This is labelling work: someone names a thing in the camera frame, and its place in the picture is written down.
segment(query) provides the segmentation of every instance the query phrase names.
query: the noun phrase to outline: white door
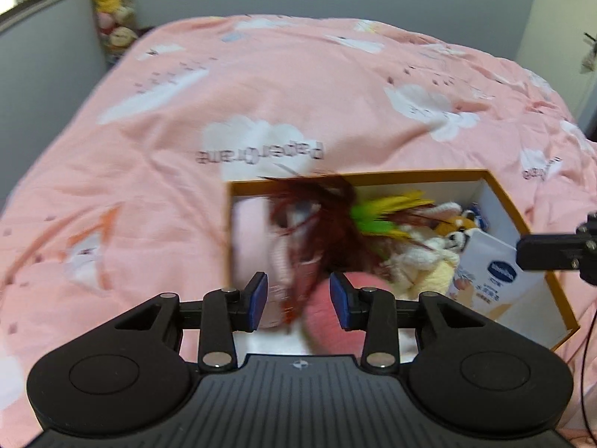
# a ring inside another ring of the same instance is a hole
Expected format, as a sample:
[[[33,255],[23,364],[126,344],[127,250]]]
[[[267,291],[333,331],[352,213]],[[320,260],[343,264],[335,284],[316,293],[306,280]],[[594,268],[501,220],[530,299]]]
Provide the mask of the white door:
[[[535,0],[516,62],[547,80],[578,119],[597,72],[582,67],[597,37],[597,0]]]

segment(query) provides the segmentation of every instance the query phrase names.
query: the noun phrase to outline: black wire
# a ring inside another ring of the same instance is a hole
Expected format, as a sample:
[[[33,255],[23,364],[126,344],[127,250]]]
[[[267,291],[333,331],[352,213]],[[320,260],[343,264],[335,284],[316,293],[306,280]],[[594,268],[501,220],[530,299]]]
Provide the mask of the black wire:
[[[589,437],[593,440],[593,443],[597,446],[597,439],[591,431],[591,426],[589,423],[589,418],[587,417],[587,408],[584,405],[584,368],[587,363],[587,354],[589,353],[589,343],[591,341],[591,335],[593,333],[593,328],[595,328],[595,321],[597,320],[597,309],[595,310],[595,315],[593,315],[593,321],[591,322],[591,326],[589,327],[589,333],[587,333],[587,342],[584,344],[584,352],[583,352],[583,362],[580,367],[580,408],[583,411],[583,422],[584,427],[589,432]]]

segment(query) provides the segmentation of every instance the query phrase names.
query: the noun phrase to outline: bed sheet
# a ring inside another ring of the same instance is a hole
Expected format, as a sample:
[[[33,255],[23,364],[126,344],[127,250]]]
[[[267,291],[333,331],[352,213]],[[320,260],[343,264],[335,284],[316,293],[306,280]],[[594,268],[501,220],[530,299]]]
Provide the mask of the bed sheet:
[[[45,353],[157,293],[190,301],[223,285],[226,180],[487,168],[533,230],[572,231],[597,209],[596,156],[539,76],[426,35],[272,15],[156,29],[0,219],[0,444],[40,430],[25,378]],[[596,290],[577,274],[560,279],[581,330],[559,354],[578,382]],[[189,360],[196,339],[184,337]],[[594,345],[593,406],[596,357]],[[583,437],[578,389],[561,424]]]

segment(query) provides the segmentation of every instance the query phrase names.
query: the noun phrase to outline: pink bedding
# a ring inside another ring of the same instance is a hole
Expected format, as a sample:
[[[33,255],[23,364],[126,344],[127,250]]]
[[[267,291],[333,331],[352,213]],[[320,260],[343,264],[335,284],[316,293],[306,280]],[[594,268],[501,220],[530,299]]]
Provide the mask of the pink bedding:
[[[376,22],[198,18],[139,41],[14,191],[0,221],[0,444],[39,432],[46,352],[160,292],[222,286],[224,181],[313,170],[488,168],[535,231],[597,209],[597,147],[517,64]],[[562,282],[581,331],[597,290]],[[193,358],[196,337],[182,354]],[[597,405],[597,342],[589,404]],[[597,423],[597,414],[593,412]],[[562,419],[584,440],[578,389]]]

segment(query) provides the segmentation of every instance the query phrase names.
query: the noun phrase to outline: vaseline logo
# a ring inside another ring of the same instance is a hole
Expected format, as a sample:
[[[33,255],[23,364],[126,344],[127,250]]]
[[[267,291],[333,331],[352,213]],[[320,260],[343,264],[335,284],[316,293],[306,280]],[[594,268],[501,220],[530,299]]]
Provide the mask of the vaseline logo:
[[[505,281],[506,283],[512,283],[516,279],[516,271],[504,261],[492,261],[487,271],[498,280]]]

